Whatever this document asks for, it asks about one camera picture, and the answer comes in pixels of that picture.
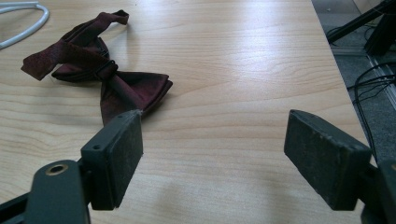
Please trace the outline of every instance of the black metal stand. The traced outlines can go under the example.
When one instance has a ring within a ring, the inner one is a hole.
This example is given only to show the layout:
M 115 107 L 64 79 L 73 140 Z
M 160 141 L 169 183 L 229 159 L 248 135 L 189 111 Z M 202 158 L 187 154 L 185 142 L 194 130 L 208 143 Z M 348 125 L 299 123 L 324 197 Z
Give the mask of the black metal stand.
M 370 9 L 357 19 L 328 34 L 327 40 L 329 43 L 333 43 L 381 15 L 383 15 L 383 18 L 364 48 L 369 55 L 383 55 L 396 39 L 396 0 L 381 2 L 378 6 Z

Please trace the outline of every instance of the wooden table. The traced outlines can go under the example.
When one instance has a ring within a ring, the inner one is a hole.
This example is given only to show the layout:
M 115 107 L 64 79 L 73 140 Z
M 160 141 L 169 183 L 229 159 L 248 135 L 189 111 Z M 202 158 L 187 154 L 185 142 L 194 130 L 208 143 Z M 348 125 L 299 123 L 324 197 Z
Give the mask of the wooden table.
M 309 0 L 54 1 L 46 25 L 0 52 L 0 203 L 37 169 L 77 160 L 102 127 L 99 83 L 39 82 L 20 68 L 101 11 L 129 25 L 102 38 L 121 71 L 165 73 L 174 86 L 142 120 L 144 157 L 121 207 L 92 223 L 360 223 L 334 212 L 283 153 L 290 109 L 364 141 Z M 0 15 L 6 39 L 40 11 Z

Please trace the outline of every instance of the screw hole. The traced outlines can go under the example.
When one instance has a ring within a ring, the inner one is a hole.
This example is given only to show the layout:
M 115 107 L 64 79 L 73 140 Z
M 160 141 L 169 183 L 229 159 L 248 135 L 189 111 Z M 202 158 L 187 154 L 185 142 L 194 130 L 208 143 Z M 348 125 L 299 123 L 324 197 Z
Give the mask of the screw hole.
M 51 166 L 47 171 L 46 175 L 59 175 L 67 170 L 68 166 L 66 164 L 56 164 Z

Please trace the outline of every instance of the bow tie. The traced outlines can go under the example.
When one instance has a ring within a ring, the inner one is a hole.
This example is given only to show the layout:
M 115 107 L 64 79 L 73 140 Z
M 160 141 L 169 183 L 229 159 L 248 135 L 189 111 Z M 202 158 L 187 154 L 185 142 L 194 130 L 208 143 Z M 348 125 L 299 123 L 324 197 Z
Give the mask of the bow tie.
M 106 125 L 118 114 L 139 109 L 144 116 L 172 86 L 168 75 L 121 72 L 109 59 L 105 42 L 98 37 L 112 22 L 125 25 L 129 15 L 120 10 L 102 12 L 65 34 L 58 42 L 23 60 L 22 71 L 41 80 L 57 64 L 52 76 L 67 82 L 101 81 L 102 120 Z

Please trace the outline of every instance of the gray carpet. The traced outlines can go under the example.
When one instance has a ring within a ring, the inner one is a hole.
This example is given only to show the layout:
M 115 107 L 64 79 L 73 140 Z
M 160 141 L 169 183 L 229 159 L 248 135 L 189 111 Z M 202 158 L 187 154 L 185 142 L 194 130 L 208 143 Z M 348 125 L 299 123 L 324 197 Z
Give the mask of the gray carpet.
M 352 0 L 312 0 L 312 2 L 318 13 L 323 30 L 326 33 L 333 28 L 348 23 L 360 15 Z M 334 58 L 347 87 L 353 86 L 358 76 L 372 67 L 370 60 L 362 53 L 366 39 L 370 37 L 372 31 L 372 27 L 363 26 L 355 32 L 337 40 L 332 46 Z M 346 52 L 358 53 L 346 55 L 345 49 Z M 379 63 L 396 62 L 396 52 L 392 49 L 385 56 L 377 57 L 376 59 Z M 375 77 L 374 72 L 368 74 L 364 80 L 373 77 Z M 371 88 L 360 89 L 360 92 L 368 91 Z M 382 86 L 377 87 L 363 94 L 360 99 L 373 96 L 382 88 Z M 354 101 L 355 95 L 353 90 L 349 91 L 349 95 L 351 100 Z M 396 110 L 392 106 L 387 94 L 381 91 L 377 96 L 362 101 L 361 107 L 373 135 L 378 162 L 386 159 L 396 159 Z

